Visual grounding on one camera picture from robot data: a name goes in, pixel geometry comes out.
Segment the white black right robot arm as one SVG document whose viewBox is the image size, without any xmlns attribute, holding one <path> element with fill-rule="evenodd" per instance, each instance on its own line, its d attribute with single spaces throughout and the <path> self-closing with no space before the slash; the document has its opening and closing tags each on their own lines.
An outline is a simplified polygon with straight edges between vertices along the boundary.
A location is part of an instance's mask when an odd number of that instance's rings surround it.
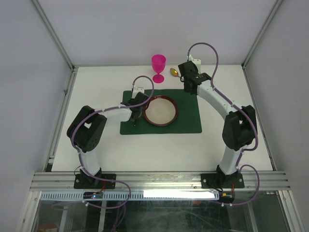
<svg viewBox="0 0 309 232">
<path fill-rule="evenodd" d="M 222 138 L 225 152 L 217 167 L 216 183 L 227 187 L 233 182 L 241 153 L 247 149 L 257 136 L 255 109 L 251 106 L 238 106 L 219 94 L 219 89 L 211 85 L 212 78 L 199 73 L 192 61 L 178 65 L 184 91 L 197 95 L 207 101 L 223 118 Z"/>
</svg>

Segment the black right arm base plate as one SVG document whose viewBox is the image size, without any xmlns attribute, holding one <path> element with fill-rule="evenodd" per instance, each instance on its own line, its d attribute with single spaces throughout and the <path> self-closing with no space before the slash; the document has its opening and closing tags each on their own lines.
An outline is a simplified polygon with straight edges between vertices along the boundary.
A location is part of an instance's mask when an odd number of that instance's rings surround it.
<svg viewBox="0 0 309 232">
<path fill-rule="evenodd" d="M 222 191 L 223 189 L 242 189 L 245 188 L 242 174 L 235 172 L 231 175 L 218 173 L 201 174 L 201 187 L 203 189 L 215 189 Z"/>
</svg>

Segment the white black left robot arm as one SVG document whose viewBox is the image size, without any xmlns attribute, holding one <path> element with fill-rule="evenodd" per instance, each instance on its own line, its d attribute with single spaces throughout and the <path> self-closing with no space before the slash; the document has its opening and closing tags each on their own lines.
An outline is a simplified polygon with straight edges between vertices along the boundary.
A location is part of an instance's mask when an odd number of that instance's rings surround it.
<svg viewBox="0 0 309 232">
<path fill-rule="evenodd" d="M 138 92 L 133 98 L 120 103 L 117 107 L 95 110 L 86 105 L 81 108 L 66 134 L 74 149 L 77 150 L 84 182 L 91 188 L 101 183 L 101 167 L 95 154 L 103 130 L 106 126 L 127 121 L 136 121 L 141 117 L 150 96 Z"/>
</svg>

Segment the green placemat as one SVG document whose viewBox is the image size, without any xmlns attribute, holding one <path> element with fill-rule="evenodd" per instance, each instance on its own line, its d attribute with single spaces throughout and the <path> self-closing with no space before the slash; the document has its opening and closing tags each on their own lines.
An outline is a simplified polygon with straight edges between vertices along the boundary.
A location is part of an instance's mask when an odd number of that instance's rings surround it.
<svg viewBox="0 0 309 232">
<path fill-rule="evenodd" d="M 148 122 L 143 116 L 137 120 L 122 122 L 121 135 L 138 134 L 179 134 L 201 133 L 202 126 L 199 114 L 197 96 L 184 92 L 182 89 L 156 89 L 153 96 L 167 96 L 178 106 L 178 116 L 174 122 L 166 126 L 156 126 Z"/>
</svg>

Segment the gold bowl spoon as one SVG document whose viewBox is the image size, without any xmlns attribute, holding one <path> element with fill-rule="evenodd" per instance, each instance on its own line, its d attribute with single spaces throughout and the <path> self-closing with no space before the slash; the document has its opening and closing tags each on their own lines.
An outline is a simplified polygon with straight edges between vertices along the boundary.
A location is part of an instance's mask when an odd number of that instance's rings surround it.
<svg viewBox="0 0 309 232">
<path fill-rule="evenodd" d="M 181 77 L 180 77 L 180 75 L 179 75 L 179 73 L 177 72 L 176 69 L 170 68 L 169 71 L 170 71 L 170 74 L 171 74 L 173 77 L 177 77 L 177 78 L 180 78 L 180 79 L 181 79 Z"/>
</svg>

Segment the red rimmed cream plate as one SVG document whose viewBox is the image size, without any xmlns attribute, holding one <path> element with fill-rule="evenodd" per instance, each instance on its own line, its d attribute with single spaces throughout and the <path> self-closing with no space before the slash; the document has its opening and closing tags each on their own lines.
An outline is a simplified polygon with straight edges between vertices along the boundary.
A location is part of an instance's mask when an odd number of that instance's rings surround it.
<svg viewBox="0 0 309 232">
<path fill-rule="evenodd" d="M 157 95 L 150 99 L 143 116 L 147 122 L 158 127 L 172 124 L 179 115 L 175 100 L 166 95 Z"/>
</svg>

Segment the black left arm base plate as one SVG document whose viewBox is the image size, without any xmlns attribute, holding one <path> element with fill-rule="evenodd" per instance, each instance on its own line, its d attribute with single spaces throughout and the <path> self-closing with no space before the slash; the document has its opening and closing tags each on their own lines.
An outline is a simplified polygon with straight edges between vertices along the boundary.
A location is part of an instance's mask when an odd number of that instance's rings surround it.
<svg viewBox="0 0 309 232">
<path fill-rule="evenodd" d="M 115 189 L 115 182 L 108 180 L 116 180 L 116 174 L 100 174 L 99 178 L 104 178 L 105 181 L 94 179 L 84 173 L 75 176 L 74 188 L 75 189 Z"/>
</svg>

